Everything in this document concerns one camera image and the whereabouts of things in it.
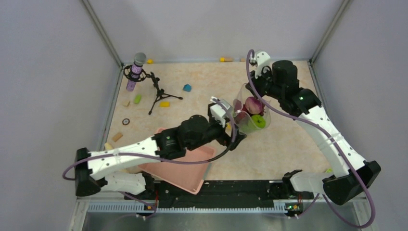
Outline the clear zip top bag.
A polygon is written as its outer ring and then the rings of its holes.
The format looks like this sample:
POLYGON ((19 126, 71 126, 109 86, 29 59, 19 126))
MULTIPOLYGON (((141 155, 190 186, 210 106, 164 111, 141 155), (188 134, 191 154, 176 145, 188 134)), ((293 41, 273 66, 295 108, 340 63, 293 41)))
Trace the clear zip top bag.
POLYGON ((233 100, 233 118, 240 133, 251 133, 266 129, 271 122, 269 109, 243 84, 233 100))

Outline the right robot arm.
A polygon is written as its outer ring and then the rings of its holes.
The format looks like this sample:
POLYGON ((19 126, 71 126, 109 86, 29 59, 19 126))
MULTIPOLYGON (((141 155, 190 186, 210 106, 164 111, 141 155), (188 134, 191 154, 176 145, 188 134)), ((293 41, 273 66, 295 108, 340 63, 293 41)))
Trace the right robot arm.
POLYGON ((329 119, 315 93, 300 86, 297 67, 281 60, 271 63, 258 57, 246 61, 248 89, 275 113, 293 119, 311 137, 331 165, 332 173, 293 171, 282 185, 288 198, 301 192, 320 193, 336 205, 343 205, 364 193, 374 206, 368 191, 381 171, 376 161, 367 161, 346 141, 329 119))

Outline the green lettuce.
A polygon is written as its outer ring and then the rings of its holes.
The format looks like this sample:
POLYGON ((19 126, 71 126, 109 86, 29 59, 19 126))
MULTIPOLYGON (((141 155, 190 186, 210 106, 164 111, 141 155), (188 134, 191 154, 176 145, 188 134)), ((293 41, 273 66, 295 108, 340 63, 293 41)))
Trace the green lettuce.
POLYGON ((258 131, 251 117, 245 116, 238 121, 238 127, 241 133, 250 134, 258 131))

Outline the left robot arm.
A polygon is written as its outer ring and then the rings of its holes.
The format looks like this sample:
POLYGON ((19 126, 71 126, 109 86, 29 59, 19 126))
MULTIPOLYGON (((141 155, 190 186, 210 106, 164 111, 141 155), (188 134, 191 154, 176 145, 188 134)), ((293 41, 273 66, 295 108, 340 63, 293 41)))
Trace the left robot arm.
POLYGON ((117 191, 139 195, 143 199, 152 197, 153 184, 142 174, 128 174, 122 169, 147 163, 172 163, 178 165, 206 165, 228 151, 234 150, 246 138, 237 126, 229 136, 225 126, 215 119, 207 120, 193 115, 175 128, 168 128, 131 145, 108 151, 91 152, 87 148, 76 152, 75 194, 85 197, 101 191, 117 191), (207 160, 181 161, 188 151, 194 151, 216 140, 226 149, 207 160))

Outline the green lime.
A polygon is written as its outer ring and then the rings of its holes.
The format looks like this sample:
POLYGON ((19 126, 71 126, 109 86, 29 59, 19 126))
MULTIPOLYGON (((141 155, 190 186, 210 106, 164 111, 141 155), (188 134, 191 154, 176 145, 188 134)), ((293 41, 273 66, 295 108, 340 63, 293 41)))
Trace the green lime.
POLYGON ((261 115, 253 115, 251 120, 256 128, 263 129, 266 127, 266 121, 261 115))

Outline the red sweet potato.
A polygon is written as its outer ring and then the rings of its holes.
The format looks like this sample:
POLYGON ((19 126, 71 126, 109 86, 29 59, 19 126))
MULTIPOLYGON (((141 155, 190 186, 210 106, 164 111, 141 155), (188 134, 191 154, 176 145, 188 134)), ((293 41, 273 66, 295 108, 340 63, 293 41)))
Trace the red sweet potato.
POLYGON ((234 120, 236 124, 239 124, 243 119, 247 118, 249 114, 247 112, 245 104, 243 104, 240 100, 234 99, 233 106, 234 120))

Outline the red onion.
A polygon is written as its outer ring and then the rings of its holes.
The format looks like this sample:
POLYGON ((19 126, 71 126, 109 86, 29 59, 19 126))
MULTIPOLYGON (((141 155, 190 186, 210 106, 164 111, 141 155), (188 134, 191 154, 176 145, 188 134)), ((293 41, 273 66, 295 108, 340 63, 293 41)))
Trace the red onion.
POLYGON ((260 115, 264 112, 264 105, 256 97, 248 97, 245 100, 247 112, 252 115, 260 115))

